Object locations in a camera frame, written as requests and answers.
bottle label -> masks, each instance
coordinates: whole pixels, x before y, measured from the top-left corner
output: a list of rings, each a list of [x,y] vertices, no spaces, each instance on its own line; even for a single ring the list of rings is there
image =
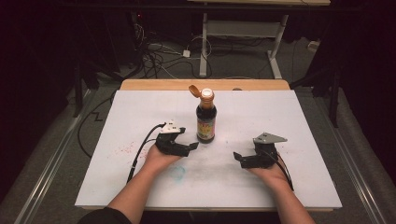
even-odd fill
[[[216,118],[198,119],[198,137],[203,140],[213,138],[215,136],[215,124]]]

forearm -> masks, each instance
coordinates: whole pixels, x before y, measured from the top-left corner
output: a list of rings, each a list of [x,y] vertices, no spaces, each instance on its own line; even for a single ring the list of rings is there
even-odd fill
[[[152,172],[141,170],[110,202],[108,207],[121,211],[133,224],[138,224],[155,176],[156,174]]]
[[[287,182],[277,185],[272,191],[282,224],[315,223]]]

table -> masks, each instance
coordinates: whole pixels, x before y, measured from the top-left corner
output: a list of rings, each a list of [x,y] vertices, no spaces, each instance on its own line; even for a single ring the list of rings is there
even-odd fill
[[[235,3],[253,5],[283,5],[283,6],[328,6],[330,0],[190,0],[205,3]],[[269,64],[271,65],[274,78],[282,78],[276,62],[276,53],[282,40],[289,15],[283,15],[280,22],[257,22],[257,21],[210,21],[207,13],[204,13],[202,33],[202,53],[200,62],[200,77],[206,77],[207,63],[207,36],[208,35],[232,35],[251,37],[274,37],[275,43],[272,50],[267,51]]]
[[[188,158],[158,177],[147,210],[275,210],[263,183],[241,169],[233,158],[233,151],[243,156],[252,154],[252,138],[264,131],[288,138],[276,148],[289,167],[297,197],[307,209],[330,211],[342,207],[297,97],[288,90],[287,82],[227,79],[125,80],[113,101],[76,206],[95,209],[109,203],[125,186],[134,155],[156,124],[174,119],[186,128],[176,142],[187,145],[196,141],[195,108],[199,100],[187,90],[190,84],[215,92],[215,140],[200,144]],[[232,91],[234,88],[243,91]],[[135,173],[148,148],[143,148]]]

metal gripper jaw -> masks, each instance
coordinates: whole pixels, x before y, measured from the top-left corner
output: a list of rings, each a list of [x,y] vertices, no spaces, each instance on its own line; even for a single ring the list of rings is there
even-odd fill
[[[198,142],[184,146],[175,142],[179,134],[186,132],[186,128],[178,128],[171,120],[166,123],[157,136],[155,145],[166,155],[188,157],[191,150],[198,148]]]
[[[268,168],[277,162],[275,143],[286,142],[288,139],[270,133],[262,133],[253,138],[256,155],[242,157],[234,152],[233,157],[241,162],[242,168]]]

brown glass bottle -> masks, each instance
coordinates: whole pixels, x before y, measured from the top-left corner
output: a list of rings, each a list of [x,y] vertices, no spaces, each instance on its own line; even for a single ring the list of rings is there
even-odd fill
[[[210,89],[201,91],[201,103],[197,106],[197,137],[201,143],[210,143],[215,138],[216,115],[218,110],[213,104],[215,94]]]

